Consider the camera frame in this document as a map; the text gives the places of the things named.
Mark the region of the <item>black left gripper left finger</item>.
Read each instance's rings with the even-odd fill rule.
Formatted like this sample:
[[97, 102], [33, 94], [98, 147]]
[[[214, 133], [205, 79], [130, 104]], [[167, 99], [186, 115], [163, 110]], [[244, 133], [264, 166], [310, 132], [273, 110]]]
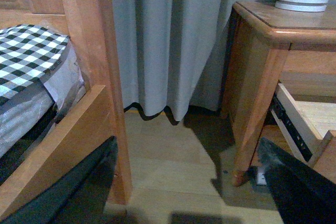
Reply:
[[118, 156], [112, 136], [2, 223], [99, 223]]

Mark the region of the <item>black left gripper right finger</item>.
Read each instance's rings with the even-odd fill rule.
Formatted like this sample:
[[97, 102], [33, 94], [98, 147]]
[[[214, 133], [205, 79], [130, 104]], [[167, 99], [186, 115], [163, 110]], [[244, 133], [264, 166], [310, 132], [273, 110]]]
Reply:
[[284, 223], [335, 223], [335, 183], [265, 137], [258, 159]]

